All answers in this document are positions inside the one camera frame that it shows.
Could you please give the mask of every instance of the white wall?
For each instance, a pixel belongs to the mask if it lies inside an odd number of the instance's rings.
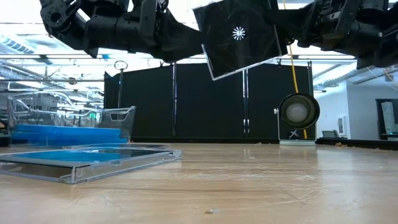
[[[351,138],[378,140],[376,99],[398,99],[398,90],[387,85],[348,85],[347,93]]]
[[[326,93],[315,95],[321,113],[317,122],[317,138],[323,136],[322,131],[338,130],[338,118],[346,116],[346,136],[351,138],[349,129],[349,111],[346,83],[340,83],[338,87],[327,88]]]

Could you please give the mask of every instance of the small debris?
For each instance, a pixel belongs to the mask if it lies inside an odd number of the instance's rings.
[[[341,142],[336,143],[336,147],[348,147],[347,145],[343,145]]]
[[[218,209],[210,209],[205,211],[205,214],[214,214],[214,213],[218,213]]]

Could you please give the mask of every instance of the robotic arm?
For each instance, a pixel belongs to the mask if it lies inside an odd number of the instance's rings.
[[[93,58],[98,48],[174,62],[203,52],[202,33],[177,22],[168,0],[40,0],[47,32]]]
[[[355,56],[357,68],[398,63],[398,4],[388,0],[315,0],[301,9],[266,13],[299,47]]]
[[[264,1],[252,3],[261,7]],[[168,0],[133,0],[131,12],[128,0],[40,2],[47,32],[92,57],[99,47],[148,53],[166,62],[203,53],[204,34],[177,22]],[[295,39],[299,47],[355,56],[358,68],[386,67],[398,62],[398,5],[387,8],[388,0],[315,0],[301,9],[264,9],[264,14],[289,44]],[[90,19],[84,20],[79,9]]]

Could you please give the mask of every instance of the white starburst logo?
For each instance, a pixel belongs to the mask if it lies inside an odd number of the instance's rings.
[[[232,32],[232,37],[235,40],[243,40],[246,31],[242,27],[235,27],[234,31]]]

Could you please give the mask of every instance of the metal pole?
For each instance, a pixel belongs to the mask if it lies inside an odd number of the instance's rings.
[[[313,96],[313,74],[312,74],[312,62],[308,62],[308,86],[310,87],[310,95]]]
[[[39,79],[0,79],[0,82],[104,82],[104,80],[39,80]]]
[[[123,71],[124,69],[120,69],[118,108],[121,107],[121,101],[122,101]]]
[[[177,131],[175,129],[177,125],[177,63],[173,63],[173,113],[172,113],[172,132],[173,136],[177,135]]]

